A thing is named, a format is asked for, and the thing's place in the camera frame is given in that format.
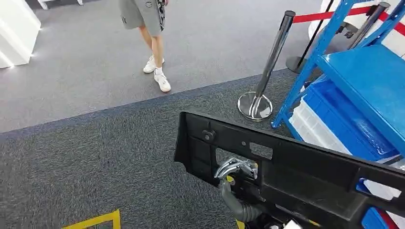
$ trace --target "rectangular hole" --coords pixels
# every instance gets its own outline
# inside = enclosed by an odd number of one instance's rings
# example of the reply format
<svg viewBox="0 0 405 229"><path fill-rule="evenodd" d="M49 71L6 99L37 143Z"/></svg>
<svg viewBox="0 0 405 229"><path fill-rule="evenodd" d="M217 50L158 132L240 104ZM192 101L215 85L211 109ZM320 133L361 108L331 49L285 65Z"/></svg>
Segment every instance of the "rectangular hole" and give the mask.
<svg viewBox="0 0 405 229"><path fill-rule="evenodd" d="M397 198L401 195L400 190L372 180L361 178L359 182L360 184L356 187L358 191L371 193L373 196L385 200L392 200L394 197Z"/></svg>
<svg viewBox="0 0 405 229"><path fill-rule="evenodd" d="M221 165L223 162L230 159L231 157L235 157L235 158L238 158L243 161L247 160L247 158L244 156L236 155L234 153L231 153L229 151L226 151L226 150L223 150L220 148L216 149L215 156L216 156L216 162L218 165Z"/></svg>
<svg viewBox="0 0 405 229"><path fill-rule="evenodd" d="M252 154L262 156L271 160L273 158L273 149L267 146L262 146L256 144L254 142L249 143L250 149L252 150Z"/></svg>

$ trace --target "leg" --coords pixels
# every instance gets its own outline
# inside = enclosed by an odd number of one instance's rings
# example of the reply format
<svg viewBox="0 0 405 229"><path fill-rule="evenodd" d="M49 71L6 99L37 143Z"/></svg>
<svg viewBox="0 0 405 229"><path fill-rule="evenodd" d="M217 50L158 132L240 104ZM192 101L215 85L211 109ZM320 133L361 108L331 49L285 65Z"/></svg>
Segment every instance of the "leg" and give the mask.
<svg viewBox="0 0 405 229"><path fill-rule="evenodd" d="M152 39L152 52L155 59L156 67L161 68L163 63L163 41L162 36L153 36Z"/></svg>
<svg viewBox="0 0 405 229"><path fill-rule="evenodd" d="M145 40L146 44L152 50L152 38L150 37L149 32L146 29L146 26L144 26L144 25L140 26L139 31L140 31L140 34L143 37L143 40Z"/></svg>
<svg viewBox="0 0 405 229"><path fill-rule="evenodd" d="M45 2L43 2L42 0L38 0L39 4L41 5L42 9L47 10L48 6L46 5Z"/></svg>

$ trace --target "white sock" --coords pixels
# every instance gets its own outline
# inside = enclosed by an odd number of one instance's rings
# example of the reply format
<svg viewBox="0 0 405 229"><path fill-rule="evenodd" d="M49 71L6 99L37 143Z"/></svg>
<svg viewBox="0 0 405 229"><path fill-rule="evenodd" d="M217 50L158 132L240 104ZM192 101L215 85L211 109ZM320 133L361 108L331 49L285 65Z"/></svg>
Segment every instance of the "white sock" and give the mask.
<svg viewBox="0 0 405 229"><path fill-rule="evenodd" d="M155 74L156 74L156 75L162 75L162 74L163 74L162 68L161 68L161 67L160 67L160 68L156 68L156 69L155 69Z"/></svg>

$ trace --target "blue storage bin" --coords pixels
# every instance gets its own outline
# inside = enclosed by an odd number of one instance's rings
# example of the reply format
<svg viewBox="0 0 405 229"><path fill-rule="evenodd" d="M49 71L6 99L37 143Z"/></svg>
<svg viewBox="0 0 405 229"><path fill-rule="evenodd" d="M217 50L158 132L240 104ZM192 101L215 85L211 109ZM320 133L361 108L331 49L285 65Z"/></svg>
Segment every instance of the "blue storage bin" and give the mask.
<svg viewBox="0 0 405 229"><path fill-rule="evenodd" d="M363 192L369 192L363 183L358 184L357 189ZM368 209L362 220L362 225L366 229L389 229L389 226L375 208Z"/></svg>
<svg viewBox="0 0 405 229"><path fill-rule="evenodd" d="M354 156L378 161L399 154L327 77L313 82L306 93L304 101Z"/></svg>

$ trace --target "chrome base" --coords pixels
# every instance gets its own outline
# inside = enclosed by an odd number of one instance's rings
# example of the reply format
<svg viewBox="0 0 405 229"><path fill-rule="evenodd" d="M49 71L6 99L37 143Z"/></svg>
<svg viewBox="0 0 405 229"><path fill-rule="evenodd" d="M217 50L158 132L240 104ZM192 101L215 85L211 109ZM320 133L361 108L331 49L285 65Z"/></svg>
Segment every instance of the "chrome base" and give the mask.
<svg viewBox="0 0 405 229"><path fill-rule="evenodd" d="M248 119L255 122L263 121L273 111L270 100L264 95L256 97L256 92L247 92L238 100L239 111Z"/></svg>
<svg viewBox="0 0 405 229"><path fill-rule="evenodd" d="M287 68L295 73L300 74L302 71L302 68L304 68L305 63L307 62L307 59L302 60L302 63L298 66L298 63L300 60L301 60L301 57L299 57L299 56L288 57L287 61L286 61Z"/></svg>

